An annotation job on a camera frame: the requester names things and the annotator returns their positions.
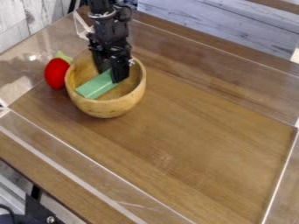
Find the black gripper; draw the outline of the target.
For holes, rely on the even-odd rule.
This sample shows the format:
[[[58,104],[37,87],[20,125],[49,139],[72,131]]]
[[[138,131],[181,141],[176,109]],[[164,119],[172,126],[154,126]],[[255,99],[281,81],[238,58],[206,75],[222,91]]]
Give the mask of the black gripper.
[[[133,6],[129,3],[89,3],[88,7],[93,24],[93,32],[88,34],[93,63],[100,74],[112,69],[112,81],[118,83],[129,76],[130,56],[113,54],[129,49],[128,22]]]

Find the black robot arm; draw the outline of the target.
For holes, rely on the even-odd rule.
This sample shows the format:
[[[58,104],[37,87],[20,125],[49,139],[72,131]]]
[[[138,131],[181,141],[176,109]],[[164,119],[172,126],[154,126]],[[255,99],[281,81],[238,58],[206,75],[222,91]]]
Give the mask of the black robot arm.
[[[100,72],[110,70],[110,79],[118,83],[129,76],[132,46],[128,43],[128,22],[133,7],[117,0],[88,0],[88,18],[93,32],[86,34],[88,49]]]

